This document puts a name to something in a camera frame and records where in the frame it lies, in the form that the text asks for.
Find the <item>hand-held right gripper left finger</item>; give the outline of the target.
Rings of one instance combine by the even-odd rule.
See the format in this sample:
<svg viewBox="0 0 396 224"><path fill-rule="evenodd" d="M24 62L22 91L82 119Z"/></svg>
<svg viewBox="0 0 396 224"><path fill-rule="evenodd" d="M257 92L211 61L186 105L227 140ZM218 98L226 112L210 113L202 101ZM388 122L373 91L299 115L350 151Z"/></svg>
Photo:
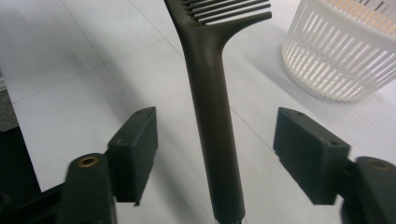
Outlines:
<svg viewBox="0 0 396 224"><path fill-rule="evenodd" d="M155 106L134 112L111 138L106 157L119 203L140 204L157 149Z"/></svg>

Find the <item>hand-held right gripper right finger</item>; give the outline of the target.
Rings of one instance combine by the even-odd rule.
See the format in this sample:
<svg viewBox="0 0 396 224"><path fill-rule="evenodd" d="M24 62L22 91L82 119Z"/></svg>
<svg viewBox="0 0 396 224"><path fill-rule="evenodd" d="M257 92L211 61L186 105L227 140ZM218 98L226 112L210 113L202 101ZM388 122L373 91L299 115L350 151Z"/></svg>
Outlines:
<svg viewBox="0 0 396 224"><path fill-rule="evenodd" d="M312 204L334 204L350 145L306 114L280 107L274 151Z"/></svg>

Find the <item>black spatula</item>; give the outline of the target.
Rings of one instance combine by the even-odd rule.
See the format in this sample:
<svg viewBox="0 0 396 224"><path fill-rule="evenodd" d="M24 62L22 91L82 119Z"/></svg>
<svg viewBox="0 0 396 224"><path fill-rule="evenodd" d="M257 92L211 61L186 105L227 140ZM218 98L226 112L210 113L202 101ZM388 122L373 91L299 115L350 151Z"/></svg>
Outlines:
<svg viewBox="0 0 396 224"><path fill-rule="evenodd" d="M183 49L214 218L246 215L222 52L238 32L272 18L270 0L163 0Z"/></svg>

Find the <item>white plastic basket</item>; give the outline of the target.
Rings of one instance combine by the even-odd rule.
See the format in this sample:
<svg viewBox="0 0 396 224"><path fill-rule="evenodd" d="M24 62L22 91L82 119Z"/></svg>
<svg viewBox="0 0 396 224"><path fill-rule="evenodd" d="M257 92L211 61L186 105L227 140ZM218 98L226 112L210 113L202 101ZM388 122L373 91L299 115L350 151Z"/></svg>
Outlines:
<svg viewBox="0 0 396 224"><path fill-rule="evenodd" d="M290 78L357 101L396 80L396 0L301 0L282 47Z"/></svg>

